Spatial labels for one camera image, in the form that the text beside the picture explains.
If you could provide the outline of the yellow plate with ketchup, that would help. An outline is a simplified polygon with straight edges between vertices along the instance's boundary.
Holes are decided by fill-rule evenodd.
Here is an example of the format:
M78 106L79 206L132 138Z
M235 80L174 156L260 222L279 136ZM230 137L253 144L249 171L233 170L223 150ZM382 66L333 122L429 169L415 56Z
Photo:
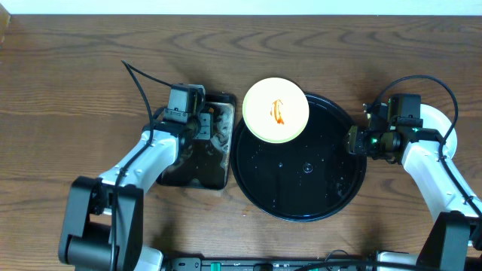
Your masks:
M243 100L243 120L258 139L289 142L305 129L310 115L307 97L294 82L265 78L253 84Z

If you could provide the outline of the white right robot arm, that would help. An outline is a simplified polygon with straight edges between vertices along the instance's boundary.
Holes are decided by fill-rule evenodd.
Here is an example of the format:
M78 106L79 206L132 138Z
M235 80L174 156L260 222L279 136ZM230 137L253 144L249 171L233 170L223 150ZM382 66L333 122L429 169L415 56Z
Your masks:
M481 201L452 161L453 128L445 134L416 124L353 126L344 144L350 154L397 163L419 188L435 223L418 254L382 251L377 270L481 268L480 260L466 257L468 247L481 248Z

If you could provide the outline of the light blue plate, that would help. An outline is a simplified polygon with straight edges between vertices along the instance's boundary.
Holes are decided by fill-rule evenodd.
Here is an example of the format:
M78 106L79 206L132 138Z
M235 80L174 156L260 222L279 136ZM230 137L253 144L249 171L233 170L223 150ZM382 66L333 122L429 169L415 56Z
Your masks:
M423 119L423 128L436 129L442 136L445 136L450 128L452 122L449 118L438 109L421 104L420 117ZM444 154L450 158L453 158L458 145L458 138L456 131L453 129L445 143L447 150L444 150Z

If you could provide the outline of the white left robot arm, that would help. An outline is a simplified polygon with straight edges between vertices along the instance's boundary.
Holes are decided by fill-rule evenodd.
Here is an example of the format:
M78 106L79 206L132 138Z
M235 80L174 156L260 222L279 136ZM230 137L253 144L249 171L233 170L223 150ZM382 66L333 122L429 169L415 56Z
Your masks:
M58 257L77 270L159 270L163 255L143 243L144 195L192 139L208 140L213 117L152 120L137 145L97 178L71 185Z

